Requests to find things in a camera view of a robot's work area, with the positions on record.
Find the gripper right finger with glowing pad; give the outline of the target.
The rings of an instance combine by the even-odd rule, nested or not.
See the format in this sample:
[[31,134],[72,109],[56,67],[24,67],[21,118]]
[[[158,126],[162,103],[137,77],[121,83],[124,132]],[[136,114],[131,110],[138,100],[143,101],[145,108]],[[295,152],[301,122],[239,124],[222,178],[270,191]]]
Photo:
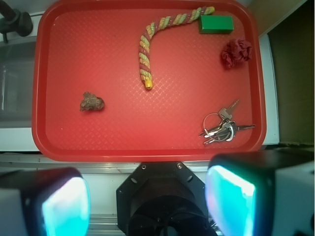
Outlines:
[[218,154],[206,174],[205,199],[225,236],[312,236],[315,154],[300,149]]

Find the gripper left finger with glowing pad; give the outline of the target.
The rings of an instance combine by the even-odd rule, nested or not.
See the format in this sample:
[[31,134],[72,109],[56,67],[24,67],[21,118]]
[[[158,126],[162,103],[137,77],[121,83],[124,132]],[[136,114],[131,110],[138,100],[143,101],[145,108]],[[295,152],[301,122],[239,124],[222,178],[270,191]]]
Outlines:
[[2,236],[84,236],[90,214],[89,187],[76,168],[0,175]]

